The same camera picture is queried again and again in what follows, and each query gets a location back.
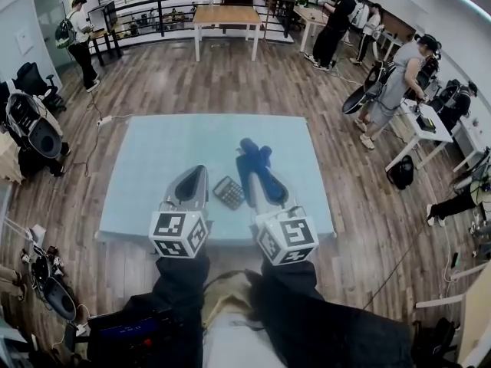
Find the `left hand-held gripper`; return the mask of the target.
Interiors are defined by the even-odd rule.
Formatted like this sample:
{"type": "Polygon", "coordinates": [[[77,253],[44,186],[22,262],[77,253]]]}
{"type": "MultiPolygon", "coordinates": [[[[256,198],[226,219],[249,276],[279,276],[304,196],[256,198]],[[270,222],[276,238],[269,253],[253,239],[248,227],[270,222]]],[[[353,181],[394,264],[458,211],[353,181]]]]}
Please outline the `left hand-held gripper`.
{"type": "Polygon", "coordinates": [[[189,168],[168,185],[165,200],[152,213],[148,232],[160,257],[197,256],[209,236],[208,190],[209,177],[204,165],[189,168]]]}

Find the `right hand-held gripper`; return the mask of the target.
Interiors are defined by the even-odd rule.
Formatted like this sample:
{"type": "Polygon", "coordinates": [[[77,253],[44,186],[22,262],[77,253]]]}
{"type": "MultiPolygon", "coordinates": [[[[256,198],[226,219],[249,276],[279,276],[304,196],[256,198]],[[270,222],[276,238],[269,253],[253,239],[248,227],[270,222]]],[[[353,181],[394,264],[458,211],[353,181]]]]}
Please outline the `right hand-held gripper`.
{"type": "Polygon", "coordinates": [[[295,190],[280,173],[270,170],[258,174],[251,172],[248,177],[250,204],[252,210],[253,240],[271,265],[290,265],[306,261],[318,247],[318,234],[312,217],[296,215],[300,209],[294,206],[268,212],[257,209],[276,207],[276,185],[279,187],[277,205],[292,207],[296,203],[295,190]]]}

